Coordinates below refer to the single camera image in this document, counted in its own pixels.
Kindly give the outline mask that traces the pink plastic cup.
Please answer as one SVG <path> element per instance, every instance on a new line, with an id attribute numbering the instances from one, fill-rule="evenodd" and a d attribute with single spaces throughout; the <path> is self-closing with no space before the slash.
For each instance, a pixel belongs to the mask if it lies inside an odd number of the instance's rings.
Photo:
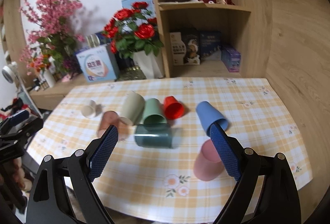
<path id="1" fill-rule="evenodd" d="M 193 173 L 201 181 L 212 181 L 224 171 L 224 164 L 209 139 L 203 143 L 199 154 L 196 157 Z"/>

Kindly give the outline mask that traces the blue plastic cup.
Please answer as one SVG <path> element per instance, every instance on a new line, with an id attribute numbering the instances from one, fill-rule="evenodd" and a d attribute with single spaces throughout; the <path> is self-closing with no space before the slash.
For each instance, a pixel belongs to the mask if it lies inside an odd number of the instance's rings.
<path id="1" fill-rule="evenodd" d="M 208 101 L 200 102 L 196 107 L 196 113 L 207 136 L 210 136 L 210 127 L 213 123 L 219 124 L 224 131 L 229 127 L 227 118 Z"/>

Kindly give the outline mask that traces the beige plastic cup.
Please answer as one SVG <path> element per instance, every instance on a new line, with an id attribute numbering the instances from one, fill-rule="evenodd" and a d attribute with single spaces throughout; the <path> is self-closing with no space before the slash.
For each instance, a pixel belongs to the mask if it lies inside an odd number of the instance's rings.
<path id="1" fill-rule="evenodd" d="M 134 126 L 143 112 L 145 99 L 138 93 L 130 92 L 120 110 L 120 121 L 128 126 Z"/>

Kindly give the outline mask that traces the low wooden cabinet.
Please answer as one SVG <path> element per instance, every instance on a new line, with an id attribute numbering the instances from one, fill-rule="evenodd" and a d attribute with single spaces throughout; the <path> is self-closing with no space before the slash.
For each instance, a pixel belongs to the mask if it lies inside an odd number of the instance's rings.
<path id="1" fill-rule="evenodd" d="M 88 100 L 87 95 L 84 94 L 86 89 L 92 85 L 99 85 L 102 83 L 112 83 L 115 80 L 103 82 L 90 82 L 88 83 L 83 74 L 73 78 L 69 82 L 57 81 L 53 88 L 45 90 L 31 91 L 30 96 L 38 108 L 43 110 L 54 110 L 59 103 L 67 96 L 83 96 L 83 101 Z"/>

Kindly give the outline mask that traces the white small fan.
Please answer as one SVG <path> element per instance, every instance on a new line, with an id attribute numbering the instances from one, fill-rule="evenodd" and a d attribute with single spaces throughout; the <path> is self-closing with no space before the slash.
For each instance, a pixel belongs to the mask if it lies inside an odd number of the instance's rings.
<path id="1" fill-rule="evenodd" d="M 2 75 L 8 83 L 17 84 L 19 83 L 18 79 L 18 70 L 17 63 L 11 62 L 2 68 Z"/>

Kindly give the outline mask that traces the yellow checkered tablecloth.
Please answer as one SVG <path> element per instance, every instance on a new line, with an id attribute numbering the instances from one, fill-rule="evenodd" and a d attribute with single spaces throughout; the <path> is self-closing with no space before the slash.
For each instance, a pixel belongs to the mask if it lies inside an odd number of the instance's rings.
<path id="1" fill-rule="evenodd" d="M 90 84 L 72 89 L 35 135 L 28 153 L 38 163 L 46 155 L 70 156 L 96 137 L 101 117 L 91 119 L 81 108 L 95 101 L 104 111 L 119 112 L 136 92 L 160 101 L 174 96 L 187 114 L 172 123 L 178 137 L 171 149 L 137 146 L 133 127 L 120 130 L 121 140 L 93 185 L 102 203 L 137 218 L 166 223 L 215 220 L 235 180 L 226 172 L 203 182 L 193 164 L 207 136 L 196 106 L 208 101 L 229 121 L 228 135 L 260 155 L 285 154 L 297 188 L 308 184 L 312 168 L 302 135 L 280 97 L 262 78 L 172 78 Z"/>

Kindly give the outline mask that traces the light blue carton box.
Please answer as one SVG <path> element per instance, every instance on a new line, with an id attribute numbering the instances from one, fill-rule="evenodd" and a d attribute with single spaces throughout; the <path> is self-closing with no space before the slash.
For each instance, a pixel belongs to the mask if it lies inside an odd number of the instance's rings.
<path id="1" fill-rule="evenodd" d="M 120 71 L 115 55 L 109 51 L 106 45 L 84 48 L 75 56 L 88 83 L 118 79 Z"/>

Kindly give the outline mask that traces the dark glass jar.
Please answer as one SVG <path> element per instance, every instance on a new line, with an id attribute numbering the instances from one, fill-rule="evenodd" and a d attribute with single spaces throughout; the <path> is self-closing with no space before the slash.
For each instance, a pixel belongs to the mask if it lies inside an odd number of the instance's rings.
<path id="1" fill-rule="evenodd" d="M 119 54 L 115 55 L 116 62 L 119 67 L 119 77 L 117 81 L 134 81 L 145 80 L 146 76 L 138 65 L 131 58 L 120 58 Z"/>

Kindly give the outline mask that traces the purple small box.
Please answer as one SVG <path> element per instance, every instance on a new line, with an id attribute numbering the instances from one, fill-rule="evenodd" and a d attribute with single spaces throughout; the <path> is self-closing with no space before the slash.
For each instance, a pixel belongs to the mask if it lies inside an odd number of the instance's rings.
<path id="1" fill-rule="evenodd" d="M 239 73 L 241 54 L 235 48 L 224 47 L 222 49 L 222 62 L 227 70 L 232 73 Z"/>

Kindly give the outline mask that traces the white vase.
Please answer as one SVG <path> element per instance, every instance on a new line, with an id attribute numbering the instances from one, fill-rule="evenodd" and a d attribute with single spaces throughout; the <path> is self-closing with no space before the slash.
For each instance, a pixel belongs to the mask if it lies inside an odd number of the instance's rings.
<path id="1" fill-rule="evenodd" d="M 133 54 L 133 61 L 149 80 L 163 78 L 165 75 L 161 53 L 155 56 L 153 53 L 146 55 L 145 51 L 139 51 Z"/>

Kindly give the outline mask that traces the red rose bouquet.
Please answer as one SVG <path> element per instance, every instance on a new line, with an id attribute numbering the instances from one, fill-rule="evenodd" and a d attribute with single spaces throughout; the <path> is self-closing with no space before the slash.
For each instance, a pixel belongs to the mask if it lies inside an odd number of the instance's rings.
<path id="1" fill-rule="evenodd" d="M 110 50 L 120 58 L 132 58 L 137 52 L 158 56 L 160 41 L 157 19 L 152 17 L 145 1 L 137 1 L 123 8 L 104 26 L 102 35 L 110 39 Z"/>

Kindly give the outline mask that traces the dark blue box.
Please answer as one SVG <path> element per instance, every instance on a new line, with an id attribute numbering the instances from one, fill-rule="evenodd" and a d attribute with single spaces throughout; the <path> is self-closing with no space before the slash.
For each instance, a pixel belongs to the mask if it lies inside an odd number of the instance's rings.
<path id="1" fill-rule="evenodd" d="M 200 32 L 201 60 L 221 60 L 222 34 L 219 31 Z"/>

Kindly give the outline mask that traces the wooden shelf unit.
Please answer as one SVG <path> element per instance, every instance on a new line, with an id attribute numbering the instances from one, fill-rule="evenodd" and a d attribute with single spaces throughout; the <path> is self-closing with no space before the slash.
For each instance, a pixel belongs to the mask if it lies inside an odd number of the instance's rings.
<path id="1" fill-rule="evenodd" d="M 180 30 L 217 30 L 222 43 L 241 54 L 238 77 L 263 78 L 270 53 L 271 0 L 232 0 L 232 5 L 191 3 L 189 0 L 154 0 L 165 76 L 228 77 L 224 64 L 207 60 L 198 66 L 173 64 L 170 32 Z"/>

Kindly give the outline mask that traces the white snack box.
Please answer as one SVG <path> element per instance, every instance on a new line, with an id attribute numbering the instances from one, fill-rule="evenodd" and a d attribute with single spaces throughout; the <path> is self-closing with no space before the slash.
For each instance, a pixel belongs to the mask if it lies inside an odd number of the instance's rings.
<path id="1" fill-rule="evenodd" d="M 170 33 L 170 43 L 172 48 L 172 58 L 174 66 L 183 66 L 186 55 L 186 45 L 182 41 L 180 32 Z"/>

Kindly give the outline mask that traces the blue poster board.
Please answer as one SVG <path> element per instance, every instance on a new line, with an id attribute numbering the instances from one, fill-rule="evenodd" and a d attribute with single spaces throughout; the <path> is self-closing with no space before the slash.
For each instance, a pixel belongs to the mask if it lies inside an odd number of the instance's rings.
<path id="1" fill-rule="evenodd" d="M 150 18 L 154 18 L 156 16 L 154 0 L 122 0 L 121 5 L 122 8 L 131 9 L 131 5 L 135 2 L 146 2 L 148 4 L 147 9 L 151 12 Z"/>

